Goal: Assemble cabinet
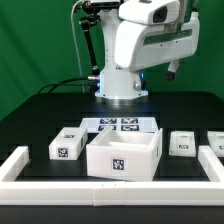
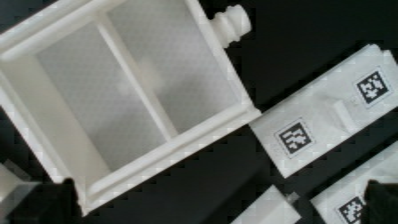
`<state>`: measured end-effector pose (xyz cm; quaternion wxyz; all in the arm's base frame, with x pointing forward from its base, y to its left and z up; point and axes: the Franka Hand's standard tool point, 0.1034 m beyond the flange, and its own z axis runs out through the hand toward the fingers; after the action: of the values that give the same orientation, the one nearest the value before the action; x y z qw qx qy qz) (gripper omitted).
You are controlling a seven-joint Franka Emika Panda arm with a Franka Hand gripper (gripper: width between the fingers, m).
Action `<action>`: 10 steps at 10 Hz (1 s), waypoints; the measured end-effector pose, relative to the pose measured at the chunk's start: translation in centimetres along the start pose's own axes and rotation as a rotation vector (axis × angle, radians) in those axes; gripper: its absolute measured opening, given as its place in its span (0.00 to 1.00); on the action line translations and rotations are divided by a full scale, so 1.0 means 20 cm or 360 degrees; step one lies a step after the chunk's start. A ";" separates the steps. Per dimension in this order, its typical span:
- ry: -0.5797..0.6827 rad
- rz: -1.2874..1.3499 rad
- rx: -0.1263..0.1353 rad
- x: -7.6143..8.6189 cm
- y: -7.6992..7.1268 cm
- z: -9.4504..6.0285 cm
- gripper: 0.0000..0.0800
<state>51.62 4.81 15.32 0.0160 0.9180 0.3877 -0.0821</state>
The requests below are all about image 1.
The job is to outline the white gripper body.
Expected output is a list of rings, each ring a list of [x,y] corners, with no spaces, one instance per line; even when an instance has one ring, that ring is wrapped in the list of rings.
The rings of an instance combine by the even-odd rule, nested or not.
[[[176,32],[166,32],[164,28],[123,21],[116,34],[115,63],[136,72],[195,53],[200,29],[197,14],[192,14],[190,21]]]

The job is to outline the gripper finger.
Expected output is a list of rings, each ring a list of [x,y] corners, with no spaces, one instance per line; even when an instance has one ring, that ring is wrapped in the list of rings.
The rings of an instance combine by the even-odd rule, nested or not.
[[[174,60],[174,61],[170,62],[169,66],[168,66],[168,70],[165,74],[165,79],[167,81],[175,80],[176,72],[177,72],[179,66],[180,66],[180,60]]]

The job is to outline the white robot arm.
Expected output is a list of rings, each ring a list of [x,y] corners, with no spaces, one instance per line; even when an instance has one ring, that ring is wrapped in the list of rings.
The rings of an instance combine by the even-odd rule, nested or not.
[[[180,60],[196,52],[200,22],[190,0],[107,0],[118,7],[100,14],[105,67],[95,96],[110,101],[145,97],[143,70],[167,63],[175,79]]]

